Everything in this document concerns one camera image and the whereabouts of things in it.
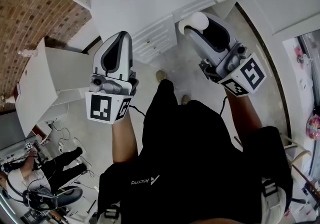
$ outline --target desk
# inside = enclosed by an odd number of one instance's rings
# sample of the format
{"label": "desk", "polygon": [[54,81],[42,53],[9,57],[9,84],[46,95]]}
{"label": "desk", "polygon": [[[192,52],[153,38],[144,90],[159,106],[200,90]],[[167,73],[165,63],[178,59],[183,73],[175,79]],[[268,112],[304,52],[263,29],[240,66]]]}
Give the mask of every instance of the desk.
{"label": "desk", "polygon": [[84,98],[89,91],[92,56],[48,48],[42,39],[20,78],[21,96],[15,103],[25,136],[41,121],[66,112],[64,103]]}
{"label": "desk", "polygon": [[177,44],[175,23],[213,6],[225,18],[237,0],[89,0],[103,41],[120,31],[132,36],[133,57],[147,63]]}

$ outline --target sneaker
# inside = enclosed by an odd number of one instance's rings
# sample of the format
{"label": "sneaker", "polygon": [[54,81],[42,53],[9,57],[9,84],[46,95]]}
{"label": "sneaker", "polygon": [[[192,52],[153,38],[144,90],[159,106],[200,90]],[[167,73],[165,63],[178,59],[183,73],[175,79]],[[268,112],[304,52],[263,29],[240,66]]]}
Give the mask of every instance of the sneaker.
{"label": "sneaker", "polygon": [[191,101],[191,97],[188,95],[184,95],[181,99],[181,104],[186,105],[189,101]]}
{"label": "sneaker", "polygon": [[79,156],[79,157],[77,158],[77,162],[78,162],[78,163],[83,163],[88,170],[90,170],[90,169],[92,168],[91,163],[89,163],[89,162],[88,162],[86,159],[84,159],[82,156]]}
{"label": "sneaker", "polygon": [[167,78],[168,78],[168,75],[167,75],[167,73],[165,72],[165,71],[163,71],[163,70],[159,70],[159,71],[157,71],[156,73],[155,73],[155,77],[156,77],[156,80],[159,82],[159,84],[160,84],[160,82],[162,81],[162,80],[166,80]]}
{"label": "sneaker", "polygon": [[82,150],[82,154],[81,154],[81,155],[85,155],[85,154],[86,154],[86,149],[85,149],[85,147],[81,144],[81,142],[80,142],[77,138],[73,138],[72,140],[73,140],[73,142],[74,142],[74,144],[75,144],[76,147],[80,147],[80,148],[81,148],[81,150]]}

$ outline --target ascend logo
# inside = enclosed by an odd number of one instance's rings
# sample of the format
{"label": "ascend logo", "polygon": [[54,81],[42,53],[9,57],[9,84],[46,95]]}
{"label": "ascend logo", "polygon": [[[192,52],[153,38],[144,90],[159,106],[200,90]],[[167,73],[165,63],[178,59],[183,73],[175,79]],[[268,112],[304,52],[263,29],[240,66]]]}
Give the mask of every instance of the ascend logo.
{"label": "ascend logo", "polygon": [[136,184],[140,184],[140,183],[148,183],[148,181],[149,181],[149,178],[138,180],[138,181],[131,181],[131,185],[136,185]]}
{"label": "ascend logo", "polygon": [[[151,185],[153,183],[155,183],[155,181],[160,177],[160,175],[158,175],[156,178],[152,178],[151,177]],[[149,178],[148,179],[142,179],[142,180],[138,180],[138,181],[131,181],[131,185],[137,185],[137,184],[142,184],[142,183],[148,183],[149,182]]]}

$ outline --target floor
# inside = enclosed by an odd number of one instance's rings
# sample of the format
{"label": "floor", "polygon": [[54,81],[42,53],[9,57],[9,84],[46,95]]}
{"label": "floor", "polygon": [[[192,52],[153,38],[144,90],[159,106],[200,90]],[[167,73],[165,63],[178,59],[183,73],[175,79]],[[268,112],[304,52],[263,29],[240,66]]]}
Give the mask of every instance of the floor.
{"label": "floor", "polygon": [[[264,126],[276,126],[280,132],[286,134],[287,126],[281,97],[274,76],[261,50],[261,46],[236,8],[232,9],[226,21],[233,25],[238,38],[242,40],[250,50],[257,53],[267,73],[268,77],[266,81],[255,94],[250,96],[262,124]],[[180,33],[177,34],[177,40],[178,46],[158,56],[152,60],[149,65],[137,61],[133,62],[133,69],[136,71],[136,76],[139,79],[139,86],[131,104],[146,113],[157,90],[158,84],[155,73],[157,70],[163,69],[167,71],[169,79],[173,81],[175,85],[175,94],[178,101],[181,100],[184,94],[189,94],[193,99],[199,100],[211,109],[219,112],[223,99],[226,96],[224,89],[222,86],[206,79],[198,66],[200,63],[199,56]],[[84,189],[84,197],[88,202],[92,203],[98,198],[98,193],[94,189],[94,186],[99,187],[98,175],[103,173],[112,164],[112,130],[110,125],[87,120],[85,100],[71,102],[69,107],[69,113],[67,118],[63,120],[62,126],[67,127],[71,133],[71,137],[78,138],[87,150],[85,157],[87,161],[91,163],[95,177],[90,177],[87,173],[78,180],[86,186],[93,188],[82,186]],[[130,109],[130,114],[137,138],[138,149],[141,151],[144,117],[135,109]],[[237,134],[228,101],[225,104],[222,117],[231,138],[233,138]],[[49,148],[51,148],[53,155],[57,154],[58,139],[61,137],[60,132],[55,131],[52,134]],[[235,146],[239,147],[234,139],[232,139],[232,142]],[[68,149],[74,149],[71,140],[65,142],[65,150]]]}

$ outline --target brick wall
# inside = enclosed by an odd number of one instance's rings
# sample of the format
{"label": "brick wall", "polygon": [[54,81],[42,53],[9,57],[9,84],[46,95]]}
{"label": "brick wall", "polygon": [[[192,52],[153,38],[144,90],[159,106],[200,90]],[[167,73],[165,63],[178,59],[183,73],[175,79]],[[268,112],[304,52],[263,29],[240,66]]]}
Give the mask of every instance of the brick wall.
{"label": "brick wall", "polygon": [[[41,38],[46,46],[63,48],[91,18],[72,0],[0,0],[0,95],[12,95],[28,58],[19,50],[35,49]],[[0,112],[14,109],[0,106]]]}

